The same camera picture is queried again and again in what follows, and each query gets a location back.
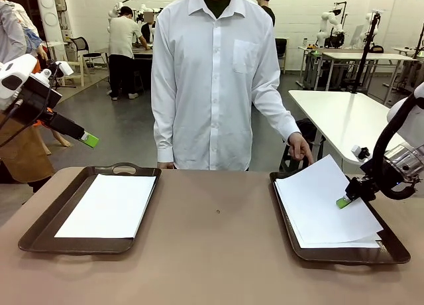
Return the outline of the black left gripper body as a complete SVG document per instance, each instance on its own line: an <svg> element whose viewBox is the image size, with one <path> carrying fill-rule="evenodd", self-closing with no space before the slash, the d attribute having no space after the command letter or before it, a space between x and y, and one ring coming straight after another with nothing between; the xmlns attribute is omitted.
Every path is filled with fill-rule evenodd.
<svg viewBox="0 0 424 305"><path fill-rule="evenodd" d="M19 107L20 123L32 123L33 121L48 123L54 114L49 110L56 106L56 91L53 88L49 88L47 97L42 97L26 89L23 85L19 98L23 100L23 104Z"/></svg>

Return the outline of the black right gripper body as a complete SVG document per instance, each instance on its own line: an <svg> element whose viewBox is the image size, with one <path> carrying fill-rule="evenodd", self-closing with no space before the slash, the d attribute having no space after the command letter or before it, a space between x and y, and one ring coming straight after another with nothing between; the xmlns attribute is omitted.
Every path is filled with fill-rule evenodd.
<svg viewBox="0 0 424 305"><path fill-rule="evenodd" d="M353 202L360 198L365 202L370 202L376 199L375 193L380 189L375 181L373 164L372 158L363 162L360 169L364 176L348 178L349 182L344 195L345 200Z"/></svg>

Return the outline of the person's right forearm white sleeve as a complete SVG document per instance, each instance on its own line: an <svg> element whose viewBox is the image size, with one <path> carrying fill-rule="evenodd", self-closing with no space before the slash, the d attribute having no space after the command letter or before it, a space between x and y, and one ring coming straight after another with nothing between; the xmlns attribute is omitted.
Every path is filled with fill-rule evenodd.
<svg viewBox="0 0 424 305"><path fill-rule="evenodd" d="M152 94L152 112L158 165L172 165L174 162L173 126L176 116L175 97L166 94Z"/></svg>

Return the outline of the person's left forearm white sleeve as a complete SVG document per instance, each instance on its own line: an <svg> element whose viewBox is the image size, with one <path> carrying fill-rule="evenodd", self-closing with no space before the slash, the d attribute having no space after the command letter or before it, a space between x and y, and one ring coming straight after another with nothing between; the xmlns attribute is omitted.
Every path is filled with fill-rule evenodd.
<svg viewBox="0 0 424 305"><path fill-rule="evenodd" d="M275 87L260 86L252 91L252 101L257 110L268 120L270 126L288 143L294 133L300 133L294 117L282 102Z"/></svg>

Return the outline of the person's left hand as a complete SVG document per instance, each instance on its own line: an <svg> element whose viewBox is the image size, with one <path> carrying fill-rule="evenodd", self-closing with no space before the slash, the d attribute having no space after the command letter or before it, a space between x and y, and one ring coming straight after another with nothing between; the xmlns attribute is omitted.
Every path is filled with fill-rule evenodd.
<svg viewBox="0 0 424 305"><path fill-rule="evenodd" d="M289 153L290 156L296 160L301 161L307 159L308 165L314 163L313 155L307 141L303 138L301 133L294 132L288 139L290 145Z"/></svg>

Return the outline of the white folding chair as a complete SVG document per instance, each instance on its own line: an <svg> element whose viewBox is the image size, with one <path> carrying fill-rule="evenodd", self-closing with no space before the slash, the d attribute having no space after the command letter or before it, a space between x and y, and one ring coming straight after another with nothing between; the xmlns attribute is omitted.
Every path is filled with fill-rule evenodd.
<svg viewBox="0 0 424 305"><path fill-rule="evenodd" d="M65 83L66 80L71 81L72 83L78 82L81 87L85 86L85 64L83 57L80 53L77 52L77 48L74 44L71 44L69 49L66 51L68 64L72 69L73 73L69 76L64 76Z"/></svg>

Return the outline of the black step stool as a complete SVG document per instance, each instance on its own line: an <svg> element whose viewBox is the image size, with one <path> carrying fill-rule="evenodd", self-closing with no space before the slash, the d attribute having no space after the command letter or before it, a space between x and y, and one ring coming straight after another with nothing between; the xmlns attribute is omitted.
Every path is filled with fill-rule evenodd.
<svg viewBox="0 0 424 305"><path fill-rule="evenodd" d="M323 157L323 145L324 141L320 143L308 143L310 146L314 161L318 161ZM294 172L296 170L302 170L309 165L308 159L306 157L303 158L302 161L296 161L292 158L290 154L290 146L286 145L284 149L284 153L280 162L279 171L282 172Z"/></svg>

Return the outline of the mannequin with orange trousers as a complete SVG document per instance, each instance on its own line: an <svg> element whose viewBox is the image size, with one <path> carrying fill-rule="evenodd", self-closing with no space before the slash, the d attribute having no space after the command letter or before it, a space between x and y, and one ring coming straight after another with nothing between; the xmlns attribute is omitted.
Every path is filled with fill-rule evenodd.
<svg viewBox="0 0 424 305"><path fill-rule="evenodd" d="M16 17L18 18L24 32L25 40L26 40L26 53L33 55L37 59L36 66L34 67L34 70L32 71L33 74L39 73L41 71L40 62L38 60L38 57L41 57L45 62L48 60L48 56L46 51L43 49L42 46L42 40L39 37L39 33L33 22L31 21L30 17L28 16L27 12L25 11L25 8L18 4L14 4L13 9ZM38 126L41 126L42 124L38 121L36 124L34 124L35 133L37 137L39 138L42 147L44 149L44 152L47 155L51 155L51 152L49 148L45 145L41 135L40 131L37 128ZM50 129L53 137L63 146L63 147L70 147L71 143L67 141L61 134L59 134L57 131Z"/></svg>

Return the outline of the brown plastic tray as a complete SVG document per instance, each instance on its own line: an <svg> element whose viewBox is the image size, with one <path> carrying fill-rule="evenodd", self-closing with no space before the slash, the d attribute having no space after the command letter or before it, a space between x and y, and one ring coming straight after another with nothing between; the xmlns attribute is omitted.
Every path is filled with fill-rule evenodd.
<svg viewBox="0 0 424 305"><path fill-rule="evenodd" d="M275 182L277 179L284 179L294 175L296 172L271 172L269 174L272 187L275 190L275 202L279 205L282 224L287 233L288 240L294 254L301 260L312 263L327 263L347 266L357 265L397 265L406 264L410 261L411 255L398 239L388 224L383 220L379 213L367 202L366 206L371 213L380 222L383 230L378 232L381 240L378 241L379 247L373 248L301 248L289 221L285 208L283 207L280 195L277 193Z"/></svg>
<svg viewBox="0 0 424 305"><path fill-rule="evenodd" d="M83 198L97 175L153 177L153 185L156 185L161 173L159 168L141 168L129 162L83 168L20 238L19 249L58 255L119 255L127 252L134 244L134 237L55 238L54 235Z"/></svg>

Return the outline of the black office chair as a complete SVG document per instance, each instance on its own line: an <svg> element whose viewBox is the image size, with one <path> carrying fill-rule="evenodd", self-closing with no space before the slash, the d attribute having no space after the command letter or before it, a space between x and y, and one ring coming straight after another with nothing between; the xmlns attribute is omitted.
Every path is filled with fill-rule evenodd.
<svg viewBox="0 0 424 305"><path fill-rule="evenodd" d="M107 61L104 59L102 53L91 52L89 49L88 42L84 37L79 36L76 38L71 38L70 41L74 44L76 48L76 54L81 54L85 61L88 61L93 67L95 67L95 61L101 59L103 65L107 64Z"/></svg>

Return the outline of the white rounded table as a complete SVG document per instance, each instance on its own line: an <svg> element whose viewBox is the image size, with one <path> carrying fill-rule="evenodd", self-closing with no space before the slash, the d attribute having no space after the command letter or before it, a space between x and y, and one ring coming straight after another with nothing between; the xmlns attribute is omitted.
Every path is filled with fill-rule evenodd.
<svg viewBox="0 0 424 305"><path fill-rule="evenodd" d="M374 150L389 109L361 93L290 90L289 95L325 137L324 154L331 154L344 173L360 174L361 163L351 149Z"/></svg>

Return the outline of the tall white column unit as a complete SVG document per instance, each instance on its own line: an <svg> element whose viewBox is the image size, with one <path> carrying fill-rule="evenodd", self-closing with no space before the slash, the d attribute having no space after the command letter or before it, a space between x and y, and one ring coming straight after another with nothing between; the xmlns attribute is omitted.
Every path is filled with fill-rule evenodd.
<svg viewBox="0 0 424 305"><path fill-rule="evenodd" d="M37 3L46 41L64 43L60 26L64 0L37 0Z"/></svg>

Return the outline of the person in grey t-shirt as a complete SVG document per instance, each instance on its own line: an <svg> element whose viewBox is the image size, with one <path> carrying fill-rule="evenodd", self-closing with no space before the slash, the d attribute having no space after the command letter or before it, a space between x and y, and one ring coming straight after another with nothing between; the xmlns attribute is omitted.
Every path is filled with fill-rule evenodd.
<svg viewBox="0 0 424 305"><path fill-rule="evenodd" d="M141 28L133 20L133 10L127 6L119 9L119 16L109 23L109 79L112 101L117 101L119 92L136 99L134 88L133 36L136 36L145 50L150 50Z"/></svg>

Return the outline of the dark background workbench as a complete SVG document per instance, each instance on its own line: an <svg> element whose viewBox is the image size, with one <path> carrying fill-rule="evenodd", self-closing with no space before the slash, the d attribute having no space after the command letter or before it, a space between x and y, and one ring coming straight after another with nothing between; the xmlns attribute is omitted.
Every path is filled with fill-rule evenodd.
<svg viewBox="0 0 424 305"><path fill-rule="evenodd" d="M144 47L133 47L134 55L134 88L136 93L144 93L151 86L151 71L153 49L146 50Z"/></svg>

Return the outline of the seated background person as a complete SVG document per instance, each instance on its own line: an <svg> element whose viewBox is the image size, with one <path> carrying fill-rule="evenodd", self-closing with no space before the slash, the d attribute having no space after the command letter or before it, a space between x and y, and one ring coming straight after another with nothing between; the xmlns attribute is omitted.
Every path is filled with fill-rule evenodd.
<svg viewBox="0 0 424 305"><path fill-rule="evenodd" d="M153 42L153 28L155 26L154 11L149 9L143 12L143 25L141 26L141 33L147 43Z"/></svg>

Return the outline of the long white background table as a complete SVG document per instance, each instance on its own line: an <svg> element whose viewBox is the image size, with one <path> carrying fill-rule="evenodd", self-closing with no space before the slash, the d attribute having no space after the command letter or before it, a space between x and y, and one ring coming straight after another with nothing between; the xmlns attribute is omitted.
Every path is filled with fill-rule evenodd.
<svg viewBox="0 0 424 305"><path fill-rule="evenodd" d="M346 60L346 61L354 61L360 62L360 65L358 67L358 71L357 71L357 75L359 77L361 77L361 73L362 73L362 68L364 67L366 62L373 62L374 63L374 67L377 68L379 67L394 67L394 70L392 72L392 76L391 76L391 80L390 83L387 85L388 90L386 92L386 97L385 97L385 102L387 103L387 100L390 98L390 95L392 94L392 89L394 87L394 82L396 79L396 76L398 75L398 71L400 69L401 63L402 62L417 62L416 58L411 58L408 56L404 56L401 54L389 54L389 53L371 53L371 54L367 54L365 51L363 53L361 52L352 52L351 50L349 50L348 52L339 52L336 50L332 50L331 52L323 52L321 55L321 61L319 63L319 71L321 70L321 64L324 60L326 59L330 59L331 60L331 66L330 66L330 70L329 70L329 76L327 78L327 83L325 86L325 91L330 91L330 82L331 82L331 77L332 77L332 73L333 73L333 68L335 65L335 62L337 60ZM390 62L396 61L397 64L380 64L378 65L378 61L379 60L389 60Z"/></svg>

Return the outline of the black tripod pole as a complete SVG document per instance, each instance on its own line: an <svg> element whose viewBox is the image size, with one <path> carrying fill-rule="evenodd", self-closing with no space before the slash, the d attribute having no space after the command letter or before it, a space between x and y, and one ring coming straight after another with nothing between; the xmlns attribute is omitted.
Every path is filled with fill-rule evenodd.
<svg viewBox="0 0 424 305"><path fill-rule="evenodd" d="M367 38L366 43L364 45L363 54L362 54L362 58L360 60L359 66L358 66L355 81L354 81L352 88L350 90L350 92L353 93L353 94L357 93L358 87L360 85L360 79L361 79L362 73L364 71L364 67L365 67L365 63L366 63L366 57L367 57L367 55L370 51L370 46L371 46L371 43L373 41L372 35L373 35L373 32L374 32L374 27L376 26L378 19L379 19L379 16L375 15L374 20L372 21L372 28L371 28L371 30L368 34L368 38Z"/></svg>

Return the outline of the person in white shirt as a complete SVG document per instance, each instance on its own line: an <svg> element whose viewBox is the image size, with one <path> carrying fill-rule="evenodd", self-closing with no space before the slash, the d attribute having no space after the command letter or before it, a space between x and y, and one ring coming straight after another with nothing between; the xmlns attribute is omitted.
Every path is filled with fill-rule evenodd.
<svg viewBox="0 0 424 305"><path fill-rule="evenodd" d="M279 84L274 26L251 0L176 0L158 15L151 105L175 97L175 168L247 170L252 91Z"/></svg>

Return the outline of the white monitor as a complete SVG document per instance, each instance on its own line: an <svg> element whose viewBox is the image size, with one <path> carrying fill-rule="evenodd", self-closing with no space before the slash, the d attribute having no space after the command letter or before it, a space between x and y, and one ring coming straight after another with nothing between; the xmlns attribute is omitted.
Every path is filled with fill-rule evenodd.
<svg viewBox="0 0 424 305"><path fill-rule="evenodd" d="M352 35L352 38L350 40L350 46L354 47L357 46L358 41L360 40L360 35L362 33L362 29L363 29L364 25L358 25L356 26L354 33Z"/></svg>

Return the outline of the black background chair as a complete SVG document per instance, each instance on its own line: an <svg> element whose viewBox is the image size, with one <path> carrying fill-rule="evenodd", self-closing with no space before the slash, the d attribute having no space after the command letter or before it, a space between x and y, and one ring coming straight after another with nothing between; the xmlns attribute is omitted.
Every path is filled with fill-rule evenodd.
<svg viewBox="0 0 424 305"><path fill-rule="evenodd" d="M280 70L285 73L286 72L286 52L288 46L287 38L276 38L276 50L278 55L278 62L280 66Z"/></svg>

